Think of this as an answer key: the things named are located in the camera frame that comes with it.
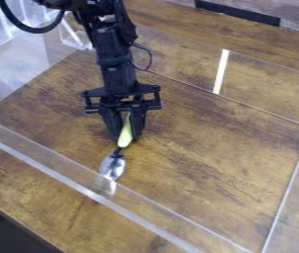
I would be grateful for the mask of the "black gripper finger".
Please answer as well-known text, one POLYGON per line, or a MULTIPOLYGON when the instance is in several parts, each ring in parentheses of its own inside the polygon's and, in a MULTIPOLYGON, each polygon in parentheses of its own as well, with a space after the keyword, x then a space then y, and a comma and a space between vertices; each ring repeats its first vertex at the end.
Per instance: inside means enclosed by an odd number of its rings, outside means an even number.
POLYGON ((139 139, 143 135, 143 130, 145 127, 145 116, 147 109, 143 107, 131 108, 131 127, 133 139, 139 139))
POLYGON ((119 138, 121 128, 123 128, 123 119, 121 114, 113 109, 101 108, 99 112, 101 119, 104 121, 108 134, 113 140, 119 138))

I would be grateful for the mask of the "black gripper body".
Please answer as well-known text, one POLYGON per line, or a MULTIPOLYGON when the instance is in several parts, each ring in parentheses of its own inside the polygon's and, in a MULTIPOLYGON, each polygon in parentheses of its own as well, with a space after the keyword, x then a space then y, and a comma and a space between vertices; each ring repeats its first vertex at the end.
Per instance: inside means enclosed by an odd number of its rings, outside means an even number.
POLYGON ((119 113, 132 106, 140 106, 143 112, 160 109, 160 87, 139 82, 136 66, 129 59, 99 59, 97 64, 103 86, 81 92, 86 114, 101 114, 104 110, 119 113))

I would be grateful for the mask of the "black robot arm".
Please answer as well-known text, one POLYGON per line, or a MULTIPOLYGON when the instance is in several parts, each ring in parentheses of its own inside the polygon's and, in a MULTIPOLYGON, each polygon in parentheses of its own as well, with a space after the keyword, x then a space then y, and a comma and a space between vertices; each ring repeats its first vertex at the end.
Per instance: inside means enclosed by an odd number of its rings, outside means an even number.
POLYGON ((33 0, 46 8, 69 11, 96 51, 104 86, 81 92, 85 113, 97 113, 113 139, 123 128, 121 113, 128 112, 131 133, 139 139, 148 110, 160 109, 156 85, 141 84, 136 77, 131 47, 136 43, 136 26, 123 0, 33 0))

